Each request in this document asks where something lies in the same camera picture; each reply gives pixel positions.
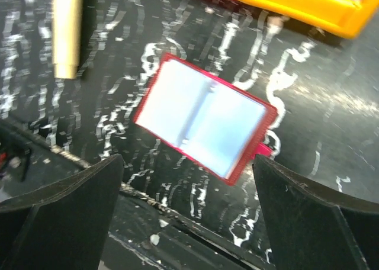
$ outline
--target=black marble surface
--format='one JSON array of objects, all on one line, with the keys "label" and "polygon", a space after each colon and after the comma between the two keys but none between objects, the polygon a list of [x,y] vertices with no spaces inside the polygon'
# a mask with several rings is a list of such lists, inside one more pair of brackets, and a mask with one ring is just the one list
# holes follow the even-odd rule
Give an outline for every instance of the black marble surface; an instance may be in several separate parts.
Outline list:
[{"label": "black marble surface", "polygon": [[233,187],[131,119],[164,52],[278,108],[273,158],[379,202],[379,15],[354,41],[224,0],[84,0],[78,80],[55,80],[50,0],[0,0],[0,109],[94,163],[121,153],[124,182],[273,263],[248,166]]}]

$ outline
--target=yellow cylinder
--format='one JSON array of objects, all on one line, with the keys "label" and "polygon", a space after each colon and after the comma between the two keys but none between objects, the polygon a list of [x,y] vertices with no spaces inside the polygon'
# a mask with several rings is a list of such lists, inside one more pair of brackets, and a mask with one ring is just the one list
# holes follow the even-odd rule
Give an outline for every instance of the yellow cylinder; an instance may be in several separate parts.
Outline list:
[{"label": "yellow cylinder", "polygon": [[82,0],[53,0],[53,64],[56,78],[76,78],[81,18]]}]

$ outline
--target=red book cover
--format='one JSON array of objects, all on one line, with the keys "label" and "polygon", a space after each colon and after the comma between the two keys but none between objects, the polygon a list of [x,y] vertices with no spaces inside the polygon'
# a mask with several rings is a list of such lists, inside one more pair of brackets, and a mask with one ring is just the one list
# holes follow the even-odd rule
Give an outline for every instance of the red book cover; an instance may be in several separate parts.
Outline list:
[{"label": "red book cover", "polygon": [[276,116],[269,103],[166,54],[134,122],[233,185]]}]

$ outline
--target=red object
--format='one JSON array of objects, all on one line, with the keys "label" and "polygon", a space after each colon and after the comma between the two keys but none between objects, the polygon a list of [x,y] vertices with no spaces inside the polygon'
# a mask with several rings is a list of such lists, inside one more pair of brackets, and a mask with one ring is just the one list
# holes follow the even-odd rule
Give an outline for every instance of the red object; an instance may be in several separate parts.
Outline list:
[{"label": "red object", "polygon": [[262,104],[265,108],[266,108],[266,114],[262,117],[262,120],[261,122],[257,125],[257,128],[255,129],[253,135],[251,135],[251,138],[250,140],[247,142],[245,148],[243,149],[243,152],[242,152],[242,155],[240,157],[240,159],[237,161],[237,164],[234,168],[234,170],[231,172],[230,176],[228,178],[222,178],[220,176],[218,176],[215,172],[213,172],[212,170],[209,170],[209,168],[206,168],[204,165],[202,165],[199,161],[195,160],[194,158],[188,156],[183,150],[181,150],[179,147],[176,147],[176,146],[173,146],[172,144],[168,143],[165,141],[165,139],[162,139],[160,138],[158,135],[156,135],[155,133],[151,132],[150,130],[148,130],[147,128],[141,126],[142,128],[146,129],[147,131],[149,131],[151,134],[153,134],[155,137],[161,139],[164,143],[166,143],[168,146],[172,147],[173,149],[177,150],[179,153],[181,153],[182,155],[186,156],[187,158],[189,158],[191,161],[195,162],[197,165],[200,165],[202,166],[205,170],[209,171],[209,173],[212,173],[213,175],[215,175],[216,177],[218,177],[219,179],[221,179],[223,182],[225,182],[227,185],[234,185],[236,183],[236,181],[238,180],[238,178],[240,177],[243,169],[245,168],[245,166],[248,164],[248,162],[250,161],[251,157],[252,157],[252,154],[257,151],[257,147],[261,144],[261,140],[264,138],[264,135],[267,131],[267,128],[269,127],[269,125],[276,119],[278,113],[277,113],[277,109],[272,106],[271,104],[249,94],[248,92],[246,91],[243,91],[235,86],[233,86],[231,83],[228,83],[227,81],[224,81],[223,79],[220,79],[219,77],[217,76],[214,76],[212,75],[211,73],[205,71],[205,70],[202,70],[200,69],[199,67],[196,67],[195,65],[189,63],[189,62],[186,62],[184,60],[181,60],[179,57],[175,56],[175,55],[172,55],[170,53],[166,53],[161,62],[160,62],[160,66],[159,66],[159,69],[157,71],[157,73],[155,74],[155,76],[153,77],[150,85],[149,85],[149,89],[147,91],[147,94],[143,97],[143,99],[141,100],[141,103],[137,109],[137,112],[136,112],[136,115],[134,116],[134,122],[137,124],[137,121],[138,121],[138,117],[139,115],[141,114],[141,112],[143,111],[143,108],[144,108],[144,105],[146,103],[146,101],[149,99],[149,94],[152,92],[153,90],[153,87],[154,87],[154,84],[156,83],[156,81],[159,79],[158,76],[160,74],[160,71],[162,69],[162,65],[167,62],[167,61],[170,61],[170,60],[176,60],[176,61],[179,61],[185,65],[187,65],[188,67],[190,68],[193,68],[199,72],[201,72],[203,75],[206,75],[208,76],[209,78],[212,78],[214,79],[215,81],[225,85],[225,86],[228,86],[229,88],[235,90],[235,91],[238,91],[240,94],[250,98],[250,99],[253,99],[254,101]]},{"label": "red object", "polygon": [[271,153],[272,153],[272,149],[270,149],[265,144],[260,143],[258,147],[256,147],[253,155],[251,156],[251,159],[254,159],[256,155],[271,156]]}]

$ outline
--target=wooden stick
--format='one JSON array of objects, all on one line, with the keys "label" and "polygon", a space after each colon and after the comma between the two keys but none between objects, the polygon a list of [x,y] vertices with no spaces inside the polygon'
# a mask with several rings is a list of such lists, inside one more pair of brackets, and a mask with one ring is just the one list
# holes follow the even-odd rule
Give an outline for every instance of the wooden stick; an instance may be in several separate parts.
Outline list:
[{"label": "wooden stick", "polygon": [[76,78],[81,18],[82,0],[53,0],[53,64],[56,78]]}]

